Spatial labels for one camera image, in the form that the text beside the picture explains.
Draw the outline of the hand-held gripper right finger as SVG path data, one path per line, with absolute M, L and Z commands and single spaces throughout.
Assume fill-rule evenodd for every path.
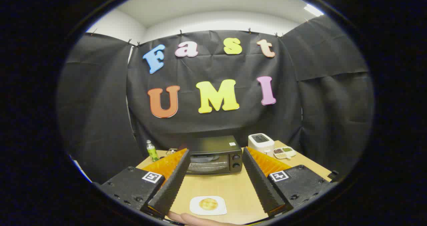
M 337 184 L 306 165 L 290 167 L 252 148 L 244 148 L 242 160 L 269 217 L 304 206 Z

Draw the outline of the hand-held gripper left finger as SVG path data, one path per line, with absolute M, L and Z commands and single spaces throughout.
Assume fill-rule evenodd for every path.
M 99 188 L 116 202 L 164 219 L 171 209 L 190 164 L 186 149 L 143 169 L 127 167 Z

